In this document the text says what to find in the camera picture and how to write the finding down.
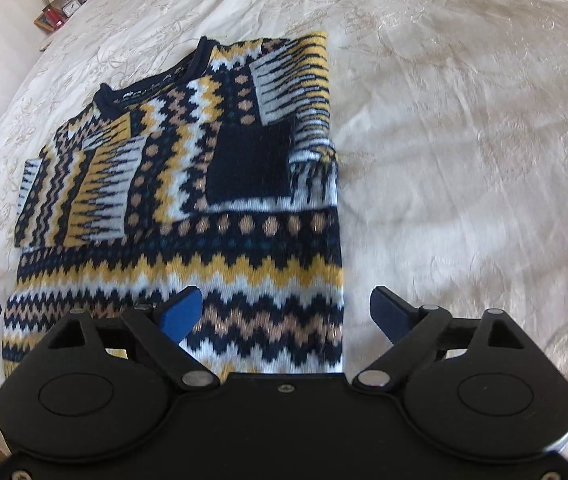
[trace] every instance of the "metal rivet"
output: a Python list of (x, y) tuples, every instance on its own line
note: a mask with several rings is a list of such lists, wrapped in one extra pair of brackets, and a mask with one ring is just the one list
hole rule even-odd
[(204, 370), (193, 370), (182, 376), (182, 382), (193, 388), (203, 388), (213, 383), (213, 374)]
[(11, 480), (33, 480), (26, 471), (15, 471), (11, 475)]
[(360, 383), (364, 384), (365, 386), (381, 388), (382, 386), (386, 386), (388, 384), (388, 381), (391, 380), (391, 377), (382, 370), (364, 370), (361, 374), (358, 375), (358, 379), (360, 380)]

